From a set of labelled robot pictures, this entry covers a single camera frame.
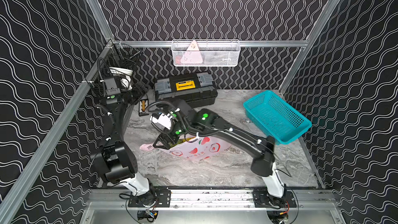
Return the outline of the pink plastic bag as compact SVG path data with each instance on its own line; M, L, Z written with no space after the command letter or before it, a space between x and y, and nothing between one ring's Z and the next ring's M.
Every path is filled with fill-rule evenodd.
M187 135L186 141L180 139L181 144L178 144L170 149L155 148L154 144L144 144L140 150L154 151L160 150L172 157L183 158L190 161L202 161L210 157L216 156L231 147L231 144L213 136L206 136L203 138Z

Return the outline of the teal plastic basket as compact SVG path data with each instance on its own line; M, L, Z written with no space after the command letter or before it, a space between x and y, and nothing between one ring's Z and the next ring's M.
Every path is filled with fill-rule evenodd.
M294 142L312 127L310 120L270 90L248 99L243 107L246 116L281 145Z

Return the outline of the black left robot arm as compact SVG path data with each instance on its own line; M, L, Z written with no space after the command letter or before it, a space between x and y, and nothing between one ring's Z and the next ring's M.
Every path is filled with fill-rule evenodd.
M134 57L97 62L98 79L94 89L99 93L101 110L108 122L99 148L91 155L90 171L95 172L108 187L123 186L130 191L130 198L142 204L155 201L152 183L138 171L137 158L124 141L129 122L128 113L146 96L149 88L132 81L137 59Z

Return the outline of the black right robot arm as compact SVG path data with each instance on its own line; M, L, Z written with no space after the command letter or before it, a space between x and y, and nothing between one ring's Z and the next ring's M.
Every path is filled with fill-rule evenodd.
M217 138L247 154L253 160L251 171L262 177L267 192L274 198L286 195L286 185L280 180L274 152L275 139L256 136L227 122L217 113L203 108L196 111L184 100L161 100L146 107L150 120L160 135L155 148L170 150L185 143L204 143L205 138Z

